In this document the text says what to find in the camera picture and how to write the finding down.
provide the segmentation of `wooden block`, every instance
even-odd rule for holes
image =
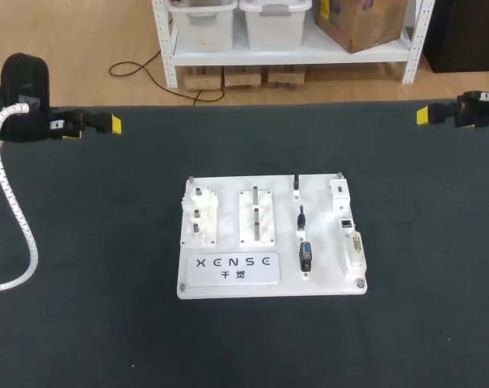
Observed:
[[[260,86],[260,66],[225,66],[225,86]]]
[[[222,85],[220,66],[189,67],[183,77],[185,89],[189,91],[217,91]]]
[[[306,80],[306,67],[303,65],[269,66],[268,82],[302,84]]]

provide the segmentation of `white label plate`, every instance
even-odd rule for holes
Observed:
[[[187,260],[187,284],[274,285],[280,281],[275,252],[194,254]]]

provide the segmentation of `shelf leg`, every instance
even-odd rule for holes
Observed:
[[[416,19],[415,30],[411,39],[409,57],[407,58],[406,70],[404,71],[403,83],[413,83],[415,81],[416,70],[419,67],[420,55],[424,46],[425,36],[428,33],[429,20],[435,0],[421,0],[420,9],[417,8],[418,16]]]
[[[154,9],[154,20],[156,21],[156,29],[158,30],[160,49],[162,50],[163,70],[165,71],[167,87],[178,87],[176,68],[172,63],[175,41],[172,42],[171,39],[167,7],[165,6],[164,0],[152,0],[152,2]]]

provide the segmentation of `wooden floor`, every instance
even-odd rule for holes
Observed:
[[[115,62],[143,62],[158,50],[150,0],[0,0],[0,72],[12,53],[42,57],[53,106],[191,104],[161,91],[142,72],[131,78],[107,73]],[[165,84],[161,59],[149,68]],[[403,85],[402,71],[400,64],[318,65],[309,68],[299,91],[229,91],[217,104],[447,99],[489,91],[489,73],[434,74],[423,61],[415,83]]]

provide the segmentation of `storage bin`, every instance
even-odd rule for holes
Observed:
[[[296,50],[311,0],[241,0],[252,50]]]
[[[196,1],[196,6],[190,6],[192,3],[188,0],[167,2],[183,50],[230,50],[234,42],[234,9],[238,0],[205,2],[210,4],[208,6],[198,6],[200,3]]]

